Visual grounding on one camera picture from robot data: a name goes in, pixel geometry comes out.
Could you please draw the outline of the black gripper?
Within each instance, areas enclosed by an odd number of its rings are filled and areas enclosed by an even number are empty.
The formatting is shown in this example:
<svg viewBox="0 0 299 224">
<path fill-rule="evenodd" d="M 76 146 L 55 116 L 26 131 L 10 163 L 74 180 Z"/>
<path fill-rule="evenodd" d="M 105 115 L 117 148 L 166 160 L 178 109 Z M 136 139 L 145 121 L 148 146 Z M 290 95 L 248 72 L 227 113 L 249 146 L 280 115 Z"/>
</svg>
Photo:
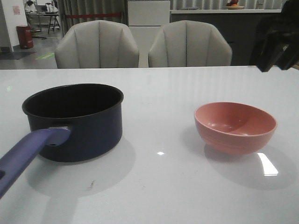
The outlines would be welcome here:
<svg viewBox="0 0 299 224">
<path fill-rule="evenodd" d="M 279 15 L 271 19 L 256 66 L 268 72 L 273 66 L 288 70 L 299 61 L 299 1 L 286 0 Z"/>
</svg>

